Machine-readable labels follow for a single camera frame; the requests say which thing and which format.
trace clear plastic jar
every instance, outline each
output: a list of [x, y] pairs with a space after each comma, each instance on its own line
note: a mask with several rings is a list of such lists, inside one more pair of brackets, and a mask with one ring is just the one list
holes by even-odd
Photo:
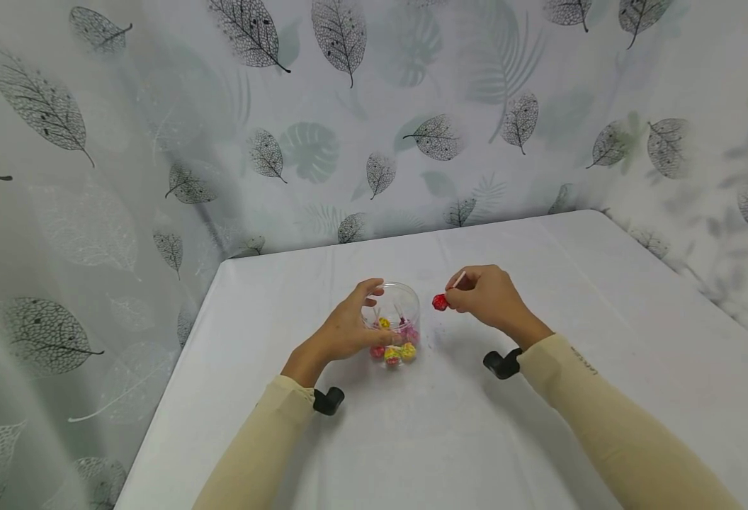
[[363, 322], [371, 329], [389, 329], [399, 340], [386, 347], [372, 347], [368, 354], [389, 367], [417, 359], [420, 343], [420, 299], [408, 285], [386, 281], [383, 295], [375, 296], [376, 306], [363, 307]]

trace table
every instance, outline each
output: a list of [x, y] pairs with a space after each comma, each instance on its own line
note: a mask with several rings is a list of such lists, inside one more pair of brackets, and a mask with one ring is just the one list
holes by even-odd
[[748, 509], [748, 332], [595, 211], [247, 259], [218, 270], [116, 506], [189, 509], [290, 350], [359, 280], [410, 285], [421, 350], [331, 364], [341, 387], [290, 463], [281, 509], [617, 509], [566, 423], [482, 357], [515, 345], [431, 297], [499, 264], [528, 306], [712, 467]]

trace arm sleeve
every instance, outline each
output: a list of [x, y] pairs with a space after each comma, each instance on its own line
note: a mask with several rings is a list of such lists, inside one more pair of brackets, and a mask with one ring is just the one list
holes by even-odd
[[314, 398], [314, 390], [276, 376], [213, 469], [193, 510], [270, 508], [314, 413]]
[[606, 382], [560, 334], [518, 357], [625, 509], [740, 509], [678, 437]]

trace wrist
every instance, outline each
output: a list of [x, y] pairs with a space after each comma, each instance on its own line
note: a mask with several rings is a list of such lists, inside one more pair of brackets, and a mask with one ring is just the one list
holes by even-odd
[[289, 355], [280, 374], [289, 377], [300, 386], [314, 387], [329, 361], [319, 348], [319, 344], [309, 338]]
[[500, 329], [524, 351], [553, 335], [550, 327], [529, 310], [508, 316]]

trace curtain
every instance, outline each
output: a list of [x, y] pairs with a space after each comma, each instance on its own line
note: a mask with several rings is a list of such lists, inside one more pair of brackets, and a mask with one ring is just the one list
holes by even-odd
[[0, 509], [113, 508], [223, 260], [589, 208], [748, 328], [748, 0], [0, 0]]

